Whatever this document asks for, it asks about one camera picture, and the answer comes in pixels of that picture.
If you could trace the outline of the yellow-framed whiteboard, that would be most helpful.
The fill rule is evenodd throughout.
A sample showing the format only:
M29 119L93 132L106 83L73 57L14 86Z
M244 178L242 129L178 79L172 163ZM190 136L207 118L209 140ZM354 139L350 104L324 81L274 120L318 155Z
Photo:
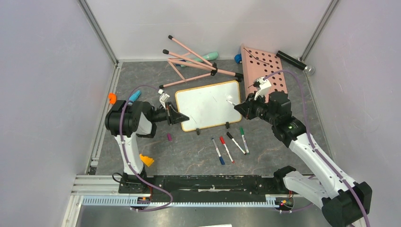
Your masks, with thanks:
M235 123L242 119L234 106L241 101L239 83L235 80L179 90L175 93L178 111L190 119L181 123L184 132Z

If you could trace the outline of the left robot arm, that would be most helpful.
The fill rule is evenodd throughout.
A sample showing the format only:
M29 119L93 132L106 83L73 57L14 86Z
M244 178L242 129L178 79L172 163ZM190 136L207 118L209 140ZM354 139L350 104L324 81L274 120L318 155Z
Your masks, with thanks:
M172 102L155 108L149 102L117 100L105 117L105 127L117 141L123 158L124 170L121 184L128 184L136 192L148 188L148 179L140 159L137 138L153 138L157 122L168 125L188 121Z

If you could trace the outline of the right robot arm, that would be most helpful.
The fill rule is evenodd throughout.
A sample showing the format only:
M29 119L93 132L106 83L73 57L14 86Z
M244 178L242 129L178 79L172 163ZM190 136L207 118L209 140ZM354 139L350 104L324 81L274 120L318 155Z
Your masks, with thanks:
M357 183L323 151L314 140L307 126L293 116L291 101L283 91L269 94L268 101L256 94L234 106L243 117L256 117L270 123L274 136L295 153L313 172L314 181L291 166L274 173L273 187L279 193L296 192L321 209L332 227L346 227L361 218L370 226L368 214L372 188Z

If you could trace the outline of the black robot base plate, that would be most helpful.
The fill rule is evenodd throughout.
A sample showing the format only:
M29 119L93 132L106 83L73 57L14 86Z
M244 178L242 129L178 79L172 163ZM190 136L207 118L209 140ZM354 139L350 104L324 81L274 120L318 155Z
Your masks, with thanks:
M153 175L150 183L121 184L120 194L150 196L152 202L263 202L266 195L289 191L276 177L262 175Z

